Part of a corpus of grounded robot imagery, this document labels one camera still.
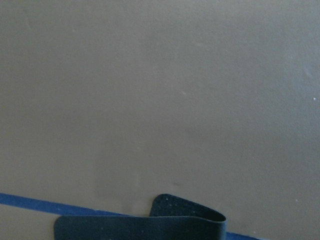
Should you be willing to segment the black mouse pad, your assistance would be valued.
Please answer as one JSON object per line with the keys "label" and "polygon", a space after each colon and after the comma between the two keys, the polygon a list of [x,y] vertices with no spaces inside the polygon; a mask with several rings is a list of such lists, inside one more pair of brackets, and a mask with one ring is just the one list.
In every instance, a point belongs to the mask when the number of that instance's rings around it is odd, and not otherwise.
{"label": "black mouse pad", "polygon": [[56,240],[225,240],[227,218],[193,201],[160,194],[149,216],[64,215],[53,231]]}

